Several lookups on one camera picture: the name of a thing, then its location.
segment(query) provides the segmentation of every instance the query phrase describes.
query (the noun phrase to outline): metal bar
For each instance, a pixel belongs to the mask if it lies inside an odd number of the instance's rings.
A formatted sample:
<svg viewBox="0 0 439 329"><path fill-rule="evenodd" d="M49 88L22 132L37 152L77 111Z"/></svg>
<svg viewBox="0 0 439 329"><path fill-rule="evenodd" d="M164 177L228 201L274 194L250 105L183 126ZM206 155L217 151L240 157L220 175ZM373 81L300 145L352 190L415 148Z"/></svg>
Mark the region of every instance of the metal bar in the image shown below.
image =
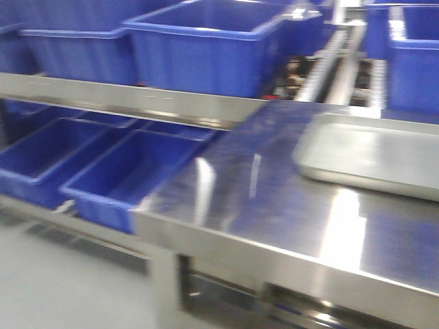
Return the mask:
<svg viewBox="0 0 439 329"><path fill-rule="evenodd" d="M0 205L3 212L49 225L57 230L126 254L142 259L150 258L149 245L141 241L137 236L105 228L77 217L60 214L5 195L0 195Z"/></svg>
<svg viewBox="0 0 439 329"><path fill-rule="evenodd" d="M339 55L340 49L346 42L348 32L346 30L335 31L326 47L322 50L321 58L310 72L304 86L299 90L295 101L317 100L322 87L333 68Z"/></svg>
<svg viewBox="0 0 439 329"><path fill-rule="evenodd" d="M156 320L162 329L185 328L182 278L177 253L168 249L153 247L152 280L156 300Z"/></svg>
<svg viewBox="0 0 439 329"><path fill-rule="evenodd" d="M265 101L0 73L0 98L231 129Z"/></svg>
<svg viewBox="0 0 439 329"><path fill-rule="evenodd" d="M351 102L351 96L359 68L358 49L361 44L361 40L363 39L365 30L366 25L364 22L358 21L357 25L353 26L348 53L338 69L337 75L335 76L332 88L329 91L329 95L325 103L349 105Z"/></svg>
<svg viewBox="0 0 439 329"><path fill-rule="evenodd" d="M387 63L385 60L374 60L372 62L372 74L370 76L370 97L368 99L369 108L385 108L386 84L385 75Z"/></svg>

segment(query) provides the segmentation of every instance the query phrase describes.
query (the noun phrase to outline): blue plastic bin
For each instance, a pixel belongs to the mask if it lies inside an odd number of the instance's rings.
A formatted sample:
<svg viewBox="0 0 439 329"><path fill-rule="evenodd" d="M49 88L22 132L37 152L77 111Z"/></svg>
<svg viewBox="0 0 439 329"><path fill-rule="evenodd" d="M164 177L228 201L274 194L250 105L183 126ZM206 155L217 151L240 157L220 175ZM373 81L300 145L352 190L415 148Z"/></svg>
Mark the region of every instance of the blue plastic bin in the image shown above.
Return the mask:
<svg viewBox="0 0 439 329"><path fill-rule="evenodd" d="M287 56L312 56L327 41L324 16L315 5L291 5L284 11L285 27L282 43Z"/></svg>
<svg viewBox="0 0 439 329"><path fill-rule="evenodd" d="M253 1L188 0L124 23L148 86L255 97L282 56L284 9Z"/></svg>
<svg viewBox="0 0 439 329"><path fill-rule="evenodd" d="M5 125L6 137L9 143L14 143L37 129L51 123L53 120L59 118L77 118L81 114L82 111L73 110L71 108L45 106L36 112L23 115L18 120L9 120Z"/></svg>
<svg viewBox="0 0 439 329"><path fill-rule="evenodd" d="M167 0L15 0L28 29L110 31Z"/></svg>
<svg viewBox="0 0 439 329"><path fill-rule="evenodd" d="M28 103L26 101L13 101L11 99L3 99L3 104L6 117L11 121L20 120L47 107L46 105Z"/></svg>
<svg viewBox="0 0 439 329"><path fill-rule="evenodd" d="M69 180L61 191L81 218L132 234L129 210L170 179L202 144L137 130Z"/></svg>
<svg viewBox="0 0 439 329"><path fill-rule="evenodd" d="M34 74L38 65L25 38L19 35L20 24L0 27L0 72Z"/></svg>
<svg viewBox="0 0 439 329"><path fill-rule="evenodd" d="M94 142L109 129L60 119L6 147L0 152L0 193L55 208L66 199L61 184L99 155Z"/></svg>
<svg viewBox="0 0 439 329"><path fill-rule="evenodd" d="M16 0L0 0L0 26L20 23L15 8Z"/></svg>
<svg viewBox="0 0 439 329"><path fill-rule="evenodd" d="M49 77L136 84L137 70L125 29L111 32L21 31Z"/></svg>
<svg viewBox="0 0 439 329"><path fill-rule="evenodd" d="M366 6L367 28L363 47L368 58L387 59L389 49L389 8L411 3L439 3L439 0L376 0Z"/></svg>
<svg viewBox="0 0 439 329"><path fill-rule="evenodd" d="M139 129L144 124L142 120L135 118L99 112L85 112L79 119L105 123L115 128Z"/></svg>
<svg viewBox="0 0 439 329"><path fill-rule="evenodd" d="M313 56L325 46L335 26L332 24L334 0L265 0L290 5L285 24L283 43L287 56Z"/></svg>
<svg viewBox="0 0 439 329"><path fill-rule="evenodd" d="M439 113L439 6L391 12L388 108Z"/></svg>
<svg viewBox="0 0 439 329"><path fill-rule="evenodd" d="M216 134L216 130L191 127L190 125L179 125L177 123L168 122L150 122L144 127L149 132L161 132L164 134L172 134L182 138L189 138L196 141L209 141Z"/></svg>

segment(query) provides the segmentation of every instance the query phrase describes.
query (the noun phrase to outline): floor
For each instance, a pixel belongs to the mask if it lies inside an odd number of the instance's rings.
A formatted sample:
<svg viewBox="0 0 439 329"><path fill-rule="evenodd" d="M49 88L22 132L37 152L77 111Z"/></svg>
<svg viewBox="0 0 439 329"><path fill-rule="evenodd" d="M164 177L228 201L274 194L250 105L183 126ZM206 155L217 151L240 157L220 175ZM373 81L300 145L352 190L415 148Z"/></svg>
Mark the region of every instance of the floor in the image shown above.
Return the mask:
<svg viewBox="0 0 439 329"><path fill-rule="evenodd" d="M145 261L0 216L2 328L157 328Z"/></svg>

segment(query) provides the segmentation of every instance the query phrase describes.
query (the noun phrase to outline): metal rail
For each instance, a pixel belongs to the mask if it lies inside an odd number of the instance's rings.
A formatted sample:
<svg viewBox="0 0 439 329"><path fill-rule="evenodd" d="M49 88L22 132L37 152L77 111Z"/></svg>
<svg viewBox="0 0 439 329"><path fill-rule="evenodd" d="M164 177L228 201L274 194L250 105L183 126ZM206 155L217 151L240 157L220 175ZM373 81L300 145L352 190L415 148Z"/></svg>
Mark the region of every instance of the metal rail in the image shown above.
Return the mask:
<svg viewBox="0 0 439 329"><path fill-rule="evenodd" d="M385 60L374 60L372 62L372 72L370 76L370 97L368 99L369 108L385 108L386 84L385 75L387 62Z"/></svg>
<svg viewBox="0 0 439 329"><path fill-rule="evenodd" d="M344 29L334 32L327 46L320 53L321 57L310 72L304 86L299 90L295 101L317 100L347 38L348 32Z"/></svg>
<svg viewBox="0 0 439 329"><path fill-rule="evenodd" d="M365 30L366 26L364 22L358 21L357 25L353 26L348 53L337 71L325 103L349 105L359 68L358 49Z"/></svg>
<svg viewBox="0 0 439 329"><path fill-rule="evenodd" d="M0 73L0 98L229 130L266 101Z"/></svg>

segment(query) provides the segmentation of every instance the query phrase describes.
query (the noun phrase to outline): metal frame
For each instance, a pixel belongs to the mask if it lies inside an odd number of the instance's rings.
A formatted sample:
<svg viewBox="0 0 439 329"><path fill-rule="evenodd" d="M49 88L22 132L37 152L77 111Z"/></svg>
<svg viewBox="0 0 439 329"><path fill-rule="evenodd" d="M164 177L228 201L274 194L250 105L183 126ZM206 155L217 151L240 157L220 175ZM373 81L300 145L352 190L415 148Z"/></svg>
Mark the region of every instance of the metal frame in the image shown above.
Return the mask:
<svg viewBox="0 0 439 329"><path fill-rule="evenodd" d="M366 25L361 21L358 21L357 24L352 27L351 43L348 48L348 53L336 73L332 88L329 91L325 103L349 105L359 68L358 49L363 40L365 31Z"/></svg>
<svg viewBox="0 0 439 329"><path fill-rule="evenodd" d="M0 98L232 129L266 101L0 73Z"/></svg>
<svg viewBox="0 0 439 329"><path fill-rule="evenodd" d="M310 257L236 236L186 226L169 218L147 216L142 213L142 209L135 210L135 213L139 224L138 234L148 243L160 246L157 247L156 256L167 258L165 264L156 265L161 268L156 268L159 273L180 268L180 255L207 262L215 259L216 267L235 269L258 282L260 287L273 284L408 328L430 329L439 323L438 296L433 293L360 271L351 273L336 269ZM140 225L146 221L147 226ZM163 231L172 236L166 243L159 234ZM208 274L217 276L215 270ZM180 328L173 324L179 323L184 310L181 297L175 298L181 294L182 285L180 276L175 271L174 277L177 282L172 284L161 277L154 279L154 285L160 291L156 298L166 301L158 303L157 312L163 319L160 323L161 328ZM358 291L361 291L361 299L358 298ZM390 303L390 300L401 300L401 303ZM416 313L408 313L407 310L416 310ZM397 326L389 324L381 328Z"/></svg>
<svg viewBox="0 0 439 329"><path fill-rule="evenodd" d="M299 90L295 101L316 101L322 86L324 86L335 61L337 60L340 49L348 38L348 31L339 29L334 32L326 47L320 53L320 60L313 67L307 81Z"/></svg>

